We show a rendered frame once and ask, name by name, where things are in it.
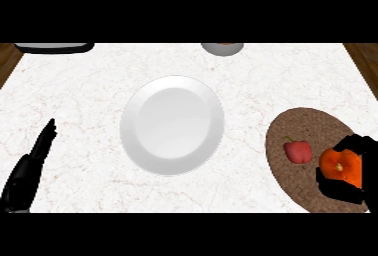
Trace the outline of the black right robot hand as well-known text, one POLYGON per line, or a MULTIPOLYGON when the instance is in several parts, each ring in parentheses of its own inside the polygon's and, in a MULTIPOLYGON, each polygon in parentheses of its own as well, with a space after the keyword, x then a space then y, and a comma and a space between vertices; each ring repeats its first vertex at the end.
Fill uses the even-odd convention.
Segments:
POLYGON ((341 180, 326 179, 316 168, 316 182, 320 193, 335 200, 361 204, 372 213, 378 213, 378 141, 358 134, 347 135, 332 149, 351 150, 361 157, 361 187, 357 188, 341 180))

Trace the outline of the red bell pepper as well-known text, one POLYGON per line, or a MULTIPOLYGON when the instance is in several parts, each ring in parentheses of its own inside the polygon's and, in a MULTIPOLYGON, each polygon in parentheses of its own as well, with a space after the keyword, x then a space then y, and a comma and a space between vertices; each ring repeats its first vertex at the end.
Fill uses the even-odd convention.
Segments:
POLYGON ((285 136, 288 142, 283 144, 283 151, 288 160, 293 164, 304 164, 311 161, 313 151, 307 141, 296 141, 289 136, 285 136))

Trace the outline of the orange squash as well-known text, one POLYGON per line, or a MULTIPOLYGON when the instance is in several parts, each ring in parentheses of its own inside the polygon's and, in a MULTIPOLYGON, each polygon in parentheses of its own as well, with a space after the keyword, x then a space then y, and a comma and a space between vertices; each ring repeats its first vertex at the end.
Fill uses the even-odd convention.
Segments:
POLYGON ((326 179, 361 187, 361 157, 351 150, 338 152, 327 148, 319 157, 319 168, 326 179))

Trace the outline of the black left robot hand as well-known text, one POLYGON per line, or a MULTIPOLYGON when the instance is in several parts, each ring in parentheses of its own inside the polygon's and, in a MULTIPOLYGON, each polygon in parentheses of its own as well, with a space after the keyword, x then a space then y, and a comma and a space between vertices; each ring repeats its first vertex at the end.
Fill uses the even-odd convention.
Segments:
POLYGON ((9 175, 0 195, 0 213, 29 211, 42 165, 56 135, 54 119, 50 119, 37 137, 31 152, 20 157, 9 175))

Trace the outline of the brown woven placemat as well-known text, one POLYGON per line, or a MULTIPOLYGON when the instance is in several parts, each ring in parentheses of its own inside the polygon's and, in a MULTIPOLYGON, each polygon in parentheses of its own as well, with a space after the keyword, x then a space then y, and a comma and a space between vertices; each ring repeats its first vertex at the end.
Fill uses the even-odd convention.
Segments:
POLYGON ((316 168, 319 156, 339 140, 353 134, 350 127, 326 112, 313 108, 283 111, 270 123, 265 133, 265 156, 279 186, 292 201, 311 213, 364 213, 366 204, 327 198, 319 191, 316 168), (285 154, 283 144, 305 141, 313 151, 311 161, 293 164, 285 154))

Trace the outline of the grey bowl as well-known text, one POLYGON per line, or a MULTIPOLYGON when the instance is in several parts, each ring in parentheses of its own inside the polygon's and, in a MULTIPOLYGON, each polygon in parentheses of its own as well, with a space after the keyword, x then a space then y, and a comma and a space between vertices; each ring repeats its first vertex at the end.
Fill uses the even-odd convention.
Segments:
POLYGON ((221 57, 234 55, 243 48, 242 43, 202 43, 200 46, 209 54, 221 57))

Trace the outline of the black and grey appliance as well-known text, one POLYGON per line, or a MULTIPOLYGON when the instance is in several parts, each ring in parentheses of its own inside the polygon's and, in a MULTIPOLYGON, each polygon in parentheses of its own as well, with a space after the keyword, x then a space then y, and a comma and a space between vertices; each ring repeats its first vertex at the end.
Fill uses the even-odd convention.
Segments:
POLYGON ((93 49, 93 43, 16 43, 16 48, 31 54, 71 54, 93 49))

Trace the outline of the white oval plate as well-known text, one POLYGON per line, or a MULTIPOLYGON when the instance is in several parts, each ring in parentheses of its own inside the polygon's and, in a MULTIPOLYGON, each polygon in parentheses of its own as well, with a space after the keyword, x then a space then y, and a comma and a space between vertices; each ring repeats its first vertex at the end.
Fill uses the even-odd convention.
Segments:
POLYGON ((119 137, 127 156, 144 171, 174 176, 195 170, 218 148, 223 131, 220 100, 196 79, 158 78, 130 98, 119 137))

